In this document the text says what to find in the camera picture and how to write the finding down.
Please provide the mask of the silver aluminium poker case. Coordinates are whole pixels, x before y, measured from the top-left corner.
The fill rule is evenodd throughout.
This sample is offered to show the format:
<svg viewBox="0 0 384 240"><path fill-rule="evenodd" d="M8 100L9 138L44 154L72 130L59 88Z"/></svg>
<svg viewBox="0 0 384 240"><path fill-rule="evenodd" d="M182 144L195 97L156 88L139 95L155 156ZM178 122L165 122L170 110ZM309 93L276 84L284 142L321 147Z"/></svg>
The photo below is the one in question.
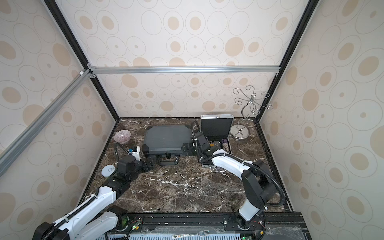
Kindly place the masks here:
<svg viewBox="0 0 384 240"><path fill-rule="evenodd" d="M202 115L201 126L196 132L203 132L210 142L218 141L221 149L214 152L214 155L205 161L198 161L203 166L215 169L216 172L228 171L236 176L240 176L239 166L236 161L230 158L230 145L228 137L232 127L234 116L232 115Z"/></svg>

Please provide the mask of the dark grey poker case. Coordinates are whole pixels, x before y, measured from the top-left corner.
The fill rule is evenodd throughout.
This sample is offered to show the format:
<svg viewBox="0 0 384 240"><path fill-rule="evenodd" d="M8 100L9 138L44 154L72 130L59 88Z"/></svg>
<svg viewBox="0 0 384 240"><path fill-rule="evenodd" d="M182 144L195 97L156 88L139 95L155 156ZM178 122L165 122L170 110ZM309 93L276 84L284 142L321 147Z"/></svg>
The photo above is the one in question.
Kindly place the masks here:
<svg viewBox="0 0 384 240"><path fill-rule="evenodd" d="M187 125L149 126L141 150L145 157L154 157L160 166L177 165L187 155L184 147L192 142L192 130Z"/></svg>

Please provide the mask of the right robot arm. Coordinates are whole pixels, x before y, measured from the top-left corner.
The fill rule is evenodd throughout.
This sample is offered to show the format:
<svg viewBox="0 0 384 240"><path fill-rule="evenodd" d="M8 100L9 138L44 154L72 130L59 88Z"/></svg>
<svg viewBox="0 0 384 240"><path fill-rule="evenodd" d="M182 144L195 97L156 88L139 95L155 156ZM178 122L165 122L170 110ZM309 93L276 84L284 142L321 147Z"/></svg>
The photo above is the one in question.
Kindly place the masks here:
<svg viewBox="0 0 384 240"><path fill-rule="evenodd" d="M224 169L242 180L245 201L236 213L238 224L247 225L267 207L285 204L282 186L263 161L246 161L209 142L203 132L192 131L192 143L203 165Z"/></svg>

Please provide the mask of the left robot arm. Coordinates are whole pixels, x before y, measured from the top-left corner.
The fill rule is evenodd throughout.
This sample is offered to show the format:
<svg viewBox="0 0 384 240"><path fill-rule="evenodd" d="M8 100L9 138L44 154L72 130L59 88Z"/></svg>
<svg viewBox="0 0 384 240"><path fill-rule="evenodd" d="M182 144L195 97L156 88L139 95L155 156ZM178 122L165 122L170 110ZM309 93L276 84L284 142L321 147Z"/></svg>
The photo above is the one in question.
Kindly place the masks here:
<svg viewBox="0 0 384 240"><path fill-rule="evenodd" d="M143 161L134 152L119 159L114 172L82 204L49 224L43 222L34 232L34 240L94 240L110 230L123 232L135 227L137 220L131 220L126 210L113 206L131 183L142 173L153 170L156 157L148 157Z"/></svg>

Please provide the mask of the white lidded green can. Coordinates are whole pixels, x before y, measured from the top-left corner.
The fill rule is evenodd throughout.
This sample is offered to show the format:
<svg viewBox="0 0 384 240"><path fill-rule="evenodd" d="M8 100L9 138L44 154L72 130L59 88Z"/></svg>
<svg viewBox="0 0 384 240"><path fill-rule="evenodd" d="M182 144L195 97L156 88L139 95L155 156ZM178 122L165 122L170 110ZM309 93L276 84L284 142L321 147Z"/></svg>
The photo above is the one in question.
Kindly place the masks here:
<svg viewBox="0 0 384 240"><path fill-rule="evenodd" d="M108 178L115 172L115 170L116 170L116 168L114 165L106 165L102 169L101 174L103 177Z"/></svg>

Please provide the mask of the pink ribbed bowl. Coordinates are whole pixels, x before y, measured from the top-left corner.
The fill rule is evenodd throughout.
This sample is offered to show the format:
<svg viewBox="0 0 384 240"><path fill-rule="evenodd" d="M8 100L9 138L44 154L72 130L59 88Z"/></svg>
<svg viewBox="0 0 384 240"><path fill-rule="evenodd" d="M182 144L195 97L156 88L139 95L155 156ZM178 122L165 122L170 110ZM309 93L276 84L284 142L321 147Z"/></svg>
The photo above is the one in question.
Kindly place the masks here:
<svg viewBox="0 0 384 240"><path fill-rule="evenodd" d="M128 130L118 131L114 136L114 141L119 144L126 144L130 141L132 135Z"/></svg>

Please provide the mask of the chrome hook stand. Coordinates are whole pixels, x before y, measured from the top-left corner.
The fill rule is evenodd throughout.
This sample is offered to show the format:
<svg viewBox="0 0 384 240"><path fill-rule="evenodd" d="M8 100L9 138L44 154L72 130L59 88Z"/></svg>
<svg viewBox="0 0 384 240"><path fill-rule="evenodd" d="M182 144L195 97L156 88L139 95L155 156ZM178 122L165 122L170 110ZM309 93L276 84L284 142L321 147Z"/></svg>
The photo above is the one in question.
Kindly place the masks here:
<svg viewBox="0 0 384 240"><path fill-rule="evenodd" d="M242 118L238 121L238 123L231 127L230 134L235 140L242 141L250 136L248 125L252 118L260 115L261 109L272 109L273 106L271 104L262 105L258 103L259 100L269 97L270 94L267 92L261 92L258 95L255 87L251 85L245 86L244 89L235 88L233 89L233 93L236 95L236 106L242 107Z"/></svg>

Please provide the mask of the metal fork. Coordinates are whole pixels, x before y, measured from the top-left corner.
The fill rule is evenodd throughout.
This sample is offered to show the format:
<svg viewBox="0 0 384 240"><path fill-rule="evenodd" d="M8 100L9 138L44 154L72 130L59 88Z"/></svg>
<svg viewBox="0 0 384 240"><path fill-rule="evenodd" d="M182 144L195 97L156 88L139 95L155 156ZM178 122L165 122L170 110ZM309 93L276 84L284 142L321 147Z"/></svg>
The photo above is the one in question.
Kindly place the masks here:
<svg viewBox="0 0 384 240"><path fill-rule="evenodd" d="M181 238L187 238L187 237L205 237L207 235L210 234L210 231L209 230L201 230L199 231L198 233L194 233L194 234L178 234L178 235L172 235L172 239L173 240L176 240L176 239L181 239Z"/></svg>

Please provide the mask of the horizontal aluminium rail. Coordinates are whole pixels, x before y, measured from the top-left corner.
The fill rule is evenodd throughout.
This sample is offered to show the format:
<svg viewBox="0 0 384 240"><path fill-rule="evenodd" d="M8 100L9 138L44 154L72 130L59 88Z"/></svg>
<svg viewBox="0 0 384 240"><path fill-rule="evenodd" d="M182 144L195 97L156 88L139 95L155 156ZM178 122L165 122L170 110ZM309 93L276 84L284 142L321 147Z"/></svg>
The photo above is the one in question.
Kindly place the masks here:
<svg viewBox="0 0 384 240"><path fill-rule="evenodd" d="M184 67L95 67L87 69L92 75L215 75L215 74L273 74L278 75L279 66L184 66Z"/></svg>

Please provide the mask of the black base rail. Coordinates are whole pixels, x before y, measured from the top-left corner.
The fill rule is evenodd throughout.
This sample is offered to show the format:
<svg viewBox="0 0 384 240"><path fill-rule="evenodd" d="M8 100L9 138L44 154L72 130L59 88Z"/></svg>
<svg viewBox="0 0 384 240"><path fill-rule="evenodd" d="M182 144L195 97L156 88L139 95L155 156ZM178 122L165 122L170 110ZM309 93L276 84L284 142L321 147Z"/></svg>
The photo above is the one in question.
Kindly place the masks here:
<svg viewBox="0 0 384 240"><path fill-rule="evenodd" d="M194 234L209 230L206 240L310 240L312 237L303 215L262 213L247 224L238 224L231 213L130 213L135 227L123 232L109 231L109 239L169 240L172 235Z"/></svg>

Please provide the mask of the diagonal aluminium rail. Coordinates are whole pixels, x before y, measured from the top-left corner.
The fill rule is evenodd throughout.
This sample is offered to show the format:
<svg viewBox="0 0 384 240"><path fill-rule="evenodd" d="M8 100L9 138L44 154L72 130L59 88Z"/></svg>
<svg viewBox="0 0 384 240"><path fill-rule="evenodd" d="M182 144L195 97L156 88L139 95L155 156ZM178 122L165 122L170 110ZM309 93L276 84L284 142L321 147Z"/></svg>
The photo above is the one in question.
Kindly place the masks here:
<svg viewBox="0 0 384 240"><path fill-rule="evenodd" d="M91 76L90 70L83 70L42 113L1 154L1 175L4 175L20 154L28 147L41 130L59 112L63 105Z"/></svg>

